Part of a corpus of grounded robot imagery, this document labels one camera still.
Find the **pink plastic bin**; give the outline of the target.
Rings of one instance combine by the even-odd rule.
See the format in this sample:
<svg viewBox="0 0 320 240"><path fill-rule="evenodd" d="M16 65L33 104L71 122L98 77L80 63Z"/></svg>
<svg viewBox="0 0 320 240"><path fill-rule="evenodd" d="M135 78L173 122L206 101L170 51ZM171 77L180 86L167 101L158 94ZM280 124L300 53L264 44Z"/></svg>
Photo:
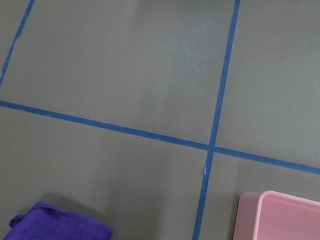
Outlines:
<svg viewBox="0 0 320 240"><path fill-rule="evenodd" d="M320 203L275 191L240 195L234 240L318 240Z"/></svg>

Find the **purple cloth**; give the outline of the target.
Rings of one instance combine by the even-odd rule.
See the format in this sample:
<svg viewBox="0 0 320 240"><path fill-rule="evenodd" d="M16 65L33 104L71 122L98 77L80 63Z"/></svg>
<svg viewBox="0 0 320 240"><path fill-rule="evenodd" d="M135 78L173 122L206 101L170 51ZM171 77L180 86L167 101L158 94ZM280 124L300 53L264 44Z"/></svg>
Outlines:
<svg viewBox="0 0 320 240"><path fill-rule="evenodd" d="M110 240L114 230L87 215L36 203L9 222L5 240Z"/></svg>

